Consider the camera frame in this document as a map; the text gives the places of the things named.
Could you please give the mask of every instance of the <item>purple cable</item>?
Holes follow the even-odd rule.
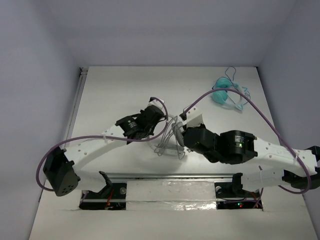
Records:
[[[255,209],[255,208],[257,207],[257,205],[259,204],[263,192],[264,192],[264,188],[261,188],[261,192],[260,192],[260,194],[259,194],[258,199],[256,200],[255,205],[253,206],[253,209]]]
[[[183,114],[186,114],[191,108],[193,108],[198,102],[200,102],[205,96],[217,92],[217,91],[230,91],[230,92],[234,92],[236,94],[239,94],[241,97],[243,97],[245,100],[248,101],[248,103],[250,103],[250,105],[260,114],[260,116],[265,120],[265,122],[269,125],[269,127],[273,130],[273,132],[278,136],[278,138],[280,139],[280,141],[284,144],[284,146],[288,149],[288,151],[296,158],[297,162],[301,165],[301,167],[303,168],[306,178],[307,178],[307,187],[302,190],[302,191],[291,191],[289,189],[286,189],[283,186],[279,186],[281,189],[291,193],[291,194],[304,194],[307,191],[309,191],[309,189],[311,188],[311,177],[309,174],[309,171],[307,169],[307,167],[305,166],[304,162],[300,159],[300,157],[296,154],[296,152],[292,149],[292,147],[290,147],[289,143],[283,139],[283,137],[280,135],[280,133],[276,130],[276,128],[271,124],[271,122],[267,119],[267,117],[260,111],[260,109],[244,94],[242,94],[241,92],[235,90],[235,89],[231,89],[231,88],[216,88],[210,91],[207,91],[205,94],[203,94],[202,96],[200,96],[197,100],[194,101],[194,103],[192,103],[184,112]]]
[[[89,193],[89,191],[86,191],[86,193],[83,195],[83,198],[81,199],[79,205],[81,205],[84,202],[84,200],[86,199],[88,193]]]
[[[258,202],[257,200],[249,200],[249,199],[248,199],[248,200],[247,200],[247,199],[246,199],[246,200],[242,200],[242,201],[239,201],[239,200],[238,200],[238,201],[237,201],[237,200],[230,200],[230,201],[225,201],[224,203],[226,203],[226,204],[233,204],[233,203],[235,203],[235,204],[236,204],[236,203],[239,203],[239,202],[240,202],[240,203],[242,203],[242,202],[254,202],[255,205],[254,205],[253,209],[254,209],[257,205],[259,205],[261,208],[263,208],[262,205],[261,205],[261,203]]]
[[[159,136],[161,136],[161,134],[163,134],[164,131],[166,130],[166,128],[168,127],[168,120],[169,120],[168,109],[165,106],[165,104],[159,98],[151,97],[151,99],[155,99],[155,100],[159,101],[162,104],[163,109],[165,111],[166,123],[165,123],[164,128],[162,129],[162,131],[159,134],[157,134],[156,136],[153,136],[151,138],[148,138],[148,139],[130,139],[130,138],[116,137],[116,136],[88,135],[88,136],[77,136],[77,137],[73,137],[73,138],[70,138],[70,139],[67,139],[67,140],[63,140],[63,141],[57,143],[56,145],[54,145],[52,148],[50,148],[50,150],[47,151],[46,154],[40,160],[40,162],[38,164],[38,167],[36,168],[36,173],[35,173],[35,180],[36,180],[36,183],[39,185],[39,187],[42,188],[43,190],[47,190],[47,191],[50,191],[50,192],[54,191],[53,189],[45,187],[41,183],[39,175],[40,175],[41,166],[44,164],[44,162],[47,159],[47,157],[49,156],[49,154],[53,150],[55,150],[56,148],[60,147],[63,144],[66,144],[66,143],[69,143],[69,142],[73,142],[73,141],[76,141],[76,140],[81,140],[81,139],[104,139],[104,138],[113,139],[113,140],[120,140],[120,141],[126,141],[126,142],[139,142],[139,143],[142,143],[142,142],[148,142],[148,141],[154,140],[154,139],[158,138]]]

